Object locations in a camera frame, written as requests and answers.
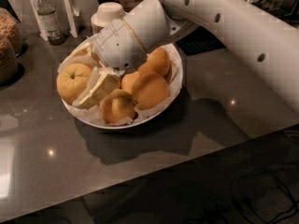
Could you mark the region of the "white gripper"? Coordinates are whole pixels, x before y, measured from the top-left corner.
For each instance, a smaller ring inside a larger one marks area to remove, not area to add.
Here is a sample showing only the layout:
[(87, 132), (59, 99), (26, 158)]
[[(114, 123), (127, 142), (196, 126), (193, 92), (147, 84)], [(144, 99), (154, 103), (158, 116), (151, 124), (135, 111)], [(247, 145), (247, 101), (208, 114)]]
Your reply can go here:
[(93, 42), (87, 41), (76, 47), (60, 63), (58, 72), (73, 63), (83, 63), (93, 70), (87, 88), (72, 106), (90, 109), (117, 89), (123, 75), (119, 70), (136, 70), (147, 60), (147, 42), (148, 27), (142, 20), (116, 19), (103, 28), (95, 40), (96, 54), (109, 67), (95, 67), (100, 63), (93, 52)]

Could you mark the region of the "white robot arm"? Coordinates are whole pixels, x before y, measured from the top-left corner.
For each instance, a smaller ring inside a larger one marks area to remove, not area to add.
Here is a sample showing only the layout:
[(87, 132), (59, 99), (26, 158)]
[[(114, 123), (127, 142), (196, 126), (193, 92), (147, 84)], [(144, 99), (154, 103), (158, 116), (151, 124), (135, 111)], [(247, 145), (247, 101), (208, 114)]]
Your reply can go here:
[(94, 37), (93, 51), (102, 64), (132, 73), (198, 26), (299, 110), (299, 30), (244, 0), (143, 0)]

